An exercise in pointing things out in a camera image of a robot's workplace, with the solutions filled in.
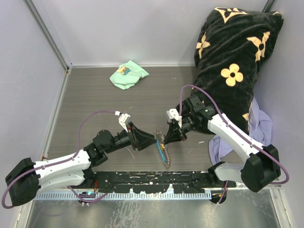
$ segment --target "wood grain surface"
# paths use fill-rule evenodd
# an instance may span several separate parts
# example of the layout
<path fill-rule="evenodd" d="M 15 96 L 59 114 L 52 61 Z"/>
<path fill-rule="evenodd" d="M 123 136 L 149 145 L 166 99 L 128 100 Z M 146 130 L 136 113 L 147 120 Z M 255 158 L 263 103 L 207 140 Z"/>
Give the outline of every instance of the wood grain surface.
<path fill-rule="evenodd" d="M 167 133 L 165 113 L 179 102 L 180 89 L 191 84 L 194 67 L 145 67 L 150 73 L 135 86 L 122 90 L 115 87 L 109 77 L 116 68 L 73 68 L 52 137 L 48 159 L 74 153 L 77 150 L 77 134 L 80 123 L 97 110 L 117 110 L 131 115 L 131 121 L 139 129 L 154 133 Z M 184 91 L 184 98 L 190 88 Z M 83 125 L 81 147 L 88 145 L 96 134 L 107 129 L 114 135 L 122 130 L 118 117 L 113 114 L 96 114 Z M 169 170 L 207 171 L 212 166 L 208 142 L 212 135 L 190 132 L 185 142 L 168 145 L 172 166 Z M 109 160 L 95 167 L 95 171 L 165 171 L 156 145 L 143 151 L 121 149 L 108 154 Z M 235 152 L 224 161 L 241 162 Z"/>

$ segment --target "white wall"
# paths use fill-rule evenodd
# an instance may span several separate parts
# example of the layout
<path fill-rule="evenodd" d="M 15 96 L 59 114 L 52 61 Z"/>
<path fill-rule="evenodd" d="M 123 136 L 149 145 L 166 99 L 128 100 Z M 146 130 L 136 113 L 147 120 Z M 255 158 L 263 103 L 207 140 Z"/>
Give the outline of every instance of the white wall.
<path fill-rule="evenodd" d="M 266 0 L 34 0 L 42 2 L 74 66 L 194 64 L 215 7 L 260 11 Z"/>
<path fill-rule="evenodd" d="M 304 227 L 304 1 L 278 0 L 274 10 L 284 16 L 271 58 L 261 67 L 255 95 L 274 121 L 272 143 L 290 173 L 283 186 L 289 213 Z"/>
<path fill-rule="evenodd" d="M 41 154 L 64 70 L 22 0 L 0 1 L 0 22 L 2 196 L 11 169 Z M 18 210 L 0 206 L 0 226 L 12 227 Z"/>

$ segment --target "mint green towel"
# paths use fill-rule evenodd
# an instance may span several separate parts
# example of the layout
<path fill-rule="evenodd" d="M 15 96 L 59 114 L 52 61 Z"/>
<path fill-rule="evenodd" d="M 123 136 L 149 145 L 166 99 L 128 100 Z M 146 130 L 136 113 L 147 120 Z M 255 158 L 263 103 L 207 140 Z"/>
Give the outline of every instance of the mint green towel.
<path fill-rule="evenodd" d="M 128 89 L 138 83 L 139 79 L 147 77 L 149 74 L 139 65 L 131 60 L 121 64 L 114 74 L 110 77 L 114 86 L 121 89 Z"/>

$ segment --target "black blanket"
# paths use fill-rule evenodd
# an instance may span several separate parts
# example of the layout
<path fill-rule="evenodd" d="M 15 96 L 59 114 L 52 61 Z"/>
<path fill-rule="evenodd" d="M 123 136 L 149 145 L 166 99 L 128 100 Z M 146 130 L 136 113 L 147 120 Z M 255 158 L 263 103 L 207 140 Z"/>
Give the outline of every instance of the black blanket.
<path fill-rule="evenodd" d="M 199 34 L 194 85 L 209 93 L 227 117 L 247 134 L 257 73 L 273 53 L 282 25 L 278 12 L 215 8 Z M 198 95 L 206 106 L 211 104 L 200 91 L 193 89 L 192 94 Z"/>

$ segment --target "purple cloth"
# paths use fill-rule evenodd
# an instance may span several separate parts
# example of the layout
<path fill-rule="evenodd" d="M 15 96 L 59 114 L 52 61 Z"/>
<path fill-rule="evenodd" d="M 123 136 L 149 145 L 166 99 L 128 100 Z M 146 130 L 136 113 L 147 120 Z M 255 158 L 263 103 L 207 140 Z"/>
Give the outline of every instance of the purple cloth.
<path fill-rule="evenodd" d="M 268 146 L 271 143 L 272 125 L 271 118 L 259 109 L 256 99 L 253 98 L 249 110 L 249 136 Z M 218 135 L 215 135 L 209 142 L 209 154 L 213 165 L 219 163 L 220 158 L 231 151 L 232 148 Z"/>

